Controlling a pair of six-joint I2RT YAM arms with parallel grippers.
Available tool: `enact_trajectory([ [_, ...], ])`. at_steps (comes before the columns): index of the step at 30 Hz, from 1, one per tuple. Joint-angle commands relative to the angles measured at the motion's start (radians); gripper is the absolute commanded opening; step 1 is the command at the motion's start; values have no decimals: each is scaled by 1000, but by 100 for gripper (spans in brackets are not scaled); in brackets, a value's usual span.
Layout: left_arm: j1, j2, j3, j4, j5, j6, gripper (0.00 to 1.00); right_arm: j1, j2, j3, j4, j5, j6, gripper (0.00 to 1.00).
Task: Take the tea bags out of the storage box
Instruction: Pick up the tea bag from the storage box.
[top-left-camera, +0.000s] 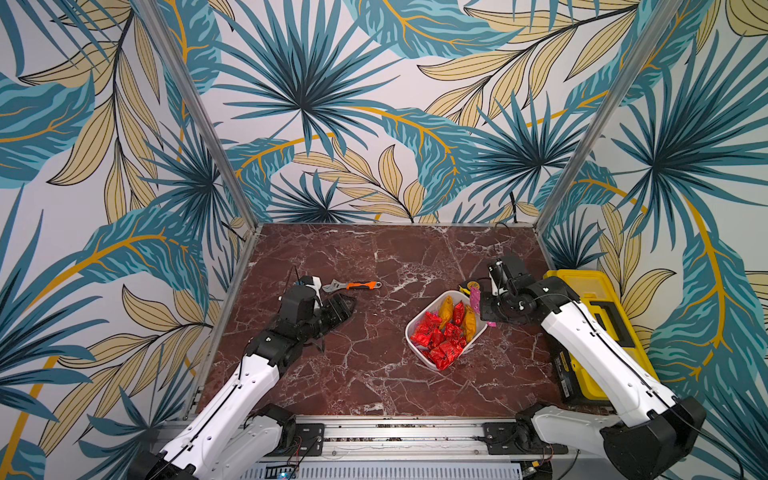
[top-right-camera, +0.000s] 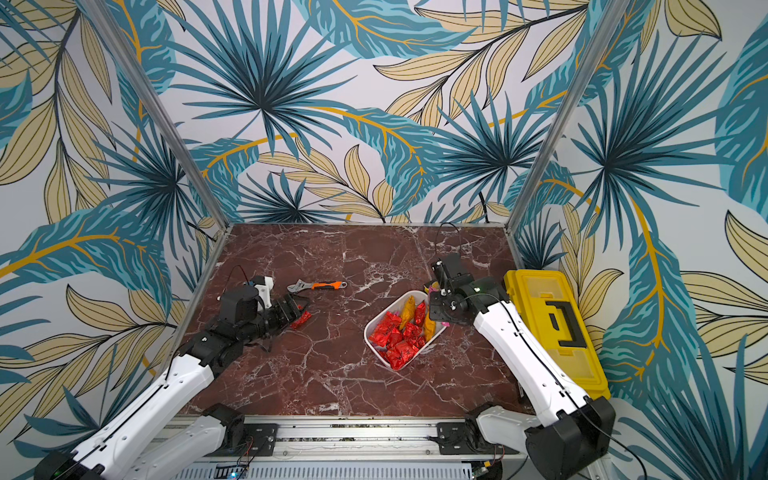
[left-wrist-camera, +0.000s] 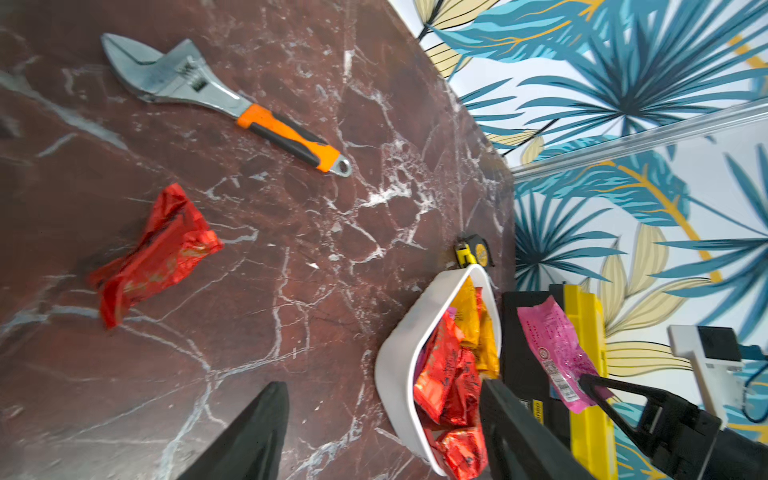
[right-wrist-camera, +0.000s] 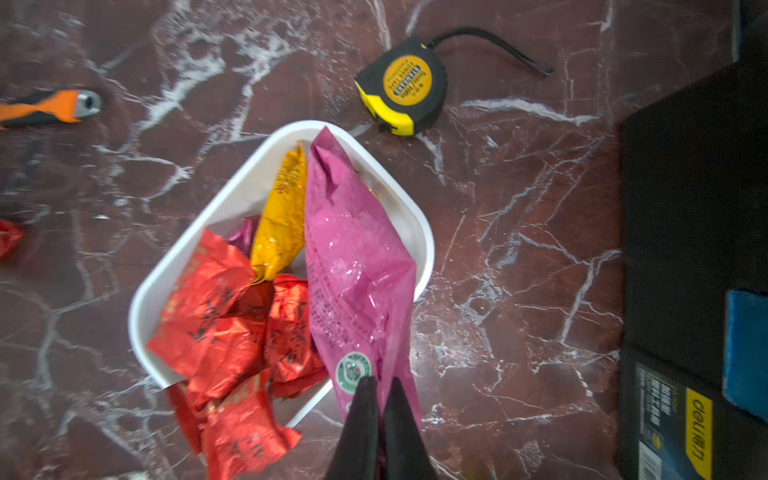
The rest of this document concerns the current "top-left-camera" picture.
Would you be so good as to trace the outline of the magenta tea bag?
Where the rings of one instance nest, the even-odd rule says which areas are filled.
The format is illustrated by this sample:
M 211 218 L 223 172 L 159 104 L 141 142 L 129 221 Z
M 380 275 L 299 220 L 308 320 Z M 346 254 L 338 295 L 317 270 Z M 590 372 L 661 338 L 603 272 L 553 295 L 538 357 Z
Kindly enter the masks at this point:
M 481 293 L 473 293 L 469 297 L 470 306 L 476 312 L 477 321 L 483 322 L 490 328 L 495 328 L 496 322 L 494 321 L 493 312 L 491 311 L 494 296 L 482 289 Z

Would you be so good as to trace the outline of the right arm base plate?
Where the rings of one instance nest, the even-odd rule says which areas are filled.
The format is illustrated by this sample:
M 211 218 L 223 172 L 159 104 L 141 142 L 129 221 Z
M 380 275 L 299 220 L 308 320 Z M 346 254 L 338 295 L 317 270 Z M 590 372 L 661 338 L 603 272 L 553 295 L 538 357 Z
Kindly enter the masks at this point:
M 564 445 L 544 442 L 525 423 L 486 422 L 482 431 L 481 439 L 490 455 L 539 455 L 546 459 L 569 452 Z

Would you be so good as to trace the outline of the white plastic storage box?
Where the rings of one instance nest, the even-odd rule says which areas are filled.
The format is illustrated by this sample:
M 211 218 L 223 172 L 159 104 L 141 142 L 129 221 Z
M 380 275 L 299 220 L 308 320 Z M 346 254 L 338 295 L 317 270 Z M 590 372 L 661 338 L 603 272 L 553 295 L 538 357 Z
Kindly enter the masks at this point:
M 467 354 L 488 328 L 466 288 L 439 295 L 405 327 L 405 339 L 418 359 L 443 371 Z

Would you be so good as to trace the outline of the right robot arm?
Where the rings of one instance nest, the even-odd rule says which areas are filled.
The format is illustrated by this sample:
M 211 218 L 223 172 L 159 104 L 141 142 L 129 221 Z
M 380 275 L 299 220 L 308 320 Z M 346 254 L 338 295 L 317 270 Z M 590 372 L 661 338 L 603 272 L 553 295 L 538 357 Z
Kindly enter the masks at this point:
M 599 455 L 626 479 L 655 479 L 693 450 L 706 411 L 679 398 L 631 357 L 565 280 L 536 280 L 512 255 L 487 265 L 490 289 L 481 315 L 491 322 L 520 318 L 540 325 L 597 383 L 614 412 L 590 415 L 553 405 L 519 414 L 542 443 Z

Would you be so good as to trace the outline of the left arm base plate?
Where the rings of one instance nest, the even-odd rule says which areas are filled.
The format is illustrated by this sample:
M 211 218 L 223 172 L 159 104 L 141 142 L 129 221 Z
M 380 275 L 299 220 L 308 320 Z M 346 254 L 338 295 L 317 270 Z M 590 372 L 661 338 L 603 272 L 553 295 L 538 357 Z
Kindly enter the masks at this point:
M 298 456 L 319 457 L 323 452 L 325 425 L 323 423 L 299 423 L 288 431 L 275 450 L 267 458 Z

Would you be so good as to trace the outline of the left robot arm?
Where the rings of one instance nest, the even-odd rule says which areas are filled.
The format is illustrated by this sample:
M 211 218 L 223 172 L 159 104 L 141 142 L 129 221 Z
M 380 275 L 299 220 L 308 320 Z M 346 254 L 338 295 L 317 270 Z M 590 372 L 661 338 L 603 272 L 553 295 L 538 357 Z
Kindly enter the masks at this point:
M 295 415 L 276 405 L 256 404 L 318 340 L 349 320 L 357 300 L 343 293 L 323 299 L 317 277 L 305 276 L 288 288 L 267 327 L 251 338 L 238 367 L 200 414 L 157 453 L 140 452 L 129 479 L 237 479 L 275 451 L 288 451 Z

